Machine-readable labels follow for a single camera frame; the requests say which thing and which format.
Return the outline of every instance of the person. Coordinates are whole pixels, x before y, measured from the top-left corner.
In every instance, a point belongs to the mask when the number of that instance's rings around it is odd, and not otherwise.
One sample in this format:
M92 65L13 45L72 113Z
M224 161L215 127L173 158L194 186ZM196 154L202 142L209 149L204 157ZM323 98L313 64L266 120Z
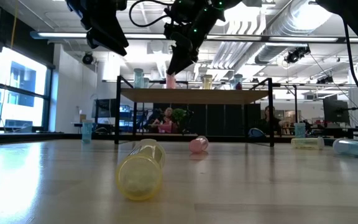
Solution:
M281 127L286 124L286 121L281 121L280 119L276 118L274 116L275 108L273 107L273 128L274 131L277 132L277 134L281 135ZM269 134L270 130L270 113L269 113L269 106L265 107L265 118L261 119L257 126L258 129L263 131L265 134Z
M172 108L167 108L164 112L163 121L156 119L151 127L158 127L160 133L171 133L172 132Z

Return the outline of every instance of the black cable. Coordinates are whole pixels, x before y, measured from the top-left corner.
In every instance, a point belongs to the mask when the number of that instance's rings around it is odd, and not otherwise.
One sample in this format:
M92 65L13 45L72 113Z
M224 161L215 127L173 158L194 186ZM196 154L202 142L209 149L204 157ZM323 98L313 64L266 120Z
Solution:
M312 54L310 54L311 58L313 58L313 60L316 62L316 64L318 65L318 67L320 67L321 71L323 71L324 74L326 74L326 76L329 76L326 71L321 67L321 65L317 62L317 60L313 57ZM334 82L333 80L333 83L334 85L336 86L336 88L338 88L338 90L340 90L342 92L343 95L345 95L347 97L347 99L354 105L354 106L357 106L357 104L355 104L350 98L349 96L346 95L346 93ZM351 120L353 121L354 124L358 124L358 121L357 119L355 119L355 117L349 113L350 117L351 117Z
M171 6L172 4L170 3L164 3L164 2L160 2L160 1L157 1L157 0L138 0L136 1L132 6L131 8L129 9L129 19L131 20L131 22L137 26L137 27L148 27L148 26L151 26L153 24L155 24L156 22L162 20L163 18L166 18L166 17L169 17L168 15L165 15L165 16L161 16L159 17L158 19L154 20L153 22L149 23L149 24L144 24L144 25L139 25L137 24L136 22L134 22L134 20L132 19L132 10L134 9L134 7L139 4L139 3L142 3L142 2L146 2L146 1L150 1L150 2L154 2L154 3L157 3L157 4L161 4L163 6Z
M356 83L356 86L358 87L358 80L357 80L356 74L354 73L354 67L353 67L353 58L352 58L351 41L349 38L349 29L347 28L347 24L345 21L343 21L343 24L345 27L345 36L346 36L347 54L349 56L349 65L351 66L351 73L352 73L353 80Z

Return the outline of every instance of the computer monitor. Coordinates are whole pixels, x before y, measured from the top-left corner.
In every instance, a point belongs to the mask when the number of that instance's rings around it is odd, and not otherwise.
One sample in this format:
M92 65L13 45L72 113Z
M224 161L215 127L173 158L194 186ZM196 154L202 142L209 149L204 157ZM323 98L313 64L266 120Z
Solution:
M116 117L116 99L104 99L99 101L98 118L115 118ZM92 118L96 114L96 100L93 101Z
M341 100L323 100L324 119L330 122L350 123L347 102Z

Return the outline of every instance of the wooden floor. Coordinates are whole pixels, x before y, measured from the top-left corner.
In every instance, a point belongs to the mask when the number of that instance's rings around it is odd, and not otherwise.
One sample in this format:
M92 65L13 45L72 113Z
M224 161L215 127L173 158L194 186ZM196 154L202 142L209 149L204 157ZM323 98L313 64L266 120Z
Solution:
M358 223L358 158L324 151L161 142L163 188L126 200L114 170L133 142L60 140L0 146L0 223Z

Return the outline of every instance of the ceiling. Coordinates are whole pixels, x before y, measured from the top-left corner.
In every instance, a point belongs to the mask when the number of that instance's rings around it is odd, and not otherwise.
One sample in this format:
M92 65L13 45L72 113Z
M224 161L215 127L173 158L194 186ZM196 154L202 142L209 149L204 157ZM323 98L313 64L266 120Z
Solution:
M288 0L276 0L275 6L266 10L266 21L271 20L276 13L281 10L282 7L288 2ZM0 0L0 6L10 13L14 13L16 0ZM53 0L19 0L18 18L30 25L37 31L48 32L85 32L82 28L78 16L74 12L70 12L67 8L65 1L53 1ZM133 25L128 16L129 7L125 11L118 11L117 18L124 33L129 32L145 32L145 33L163 33L163 21L159 21L156 24L148 28L140 28ZM163 13L164 7L156 5L154 3L145 2L143 6L136 6L136 10L133 11L132 17L138 24L145 24L151 22ZM212 34L225 34L227 32L228 25L226 26L214 26ZM332 15L323 25L314 30L311 35L340 35L344 36L344 29L342 20L337 15ZM70 54L82 58L85 52L91 49L87 46L85 40L60 40L64 45L64 48ZM140 56L140 58L146 57L145 46L149 40L131 40L130 48L128 49L128 56L123 58L123 64L121 65L120 73L123 75L131 75L133 68L143 68L145 73L150 73L152 70L157 69L155 62L150 60L138 60L133 57L134 54ZM206 64L213 60L216 53L221 46L220 42L204 42L200 48L199 59L200 62ZM310 44L312 55L319 62L322 69L329 69L337 67L334 72L334 80L337 82L347 81L347 69L349 68L346 57L346 45L343 44ZM109 58L109 52L103 48L97 48L92 50L93 55L99 62L105 62ZM358 44L352 46L352 53L356 59L358 59ZM194 65L188 67L187 71L194 71ZM310 77L321 73L321 68L310 56L307 56L300 60L296 65L286 69L273 62L271 65L261 70L260 75L263 77L273 77L274 82L285 82L292 80L292 82L307 82Z

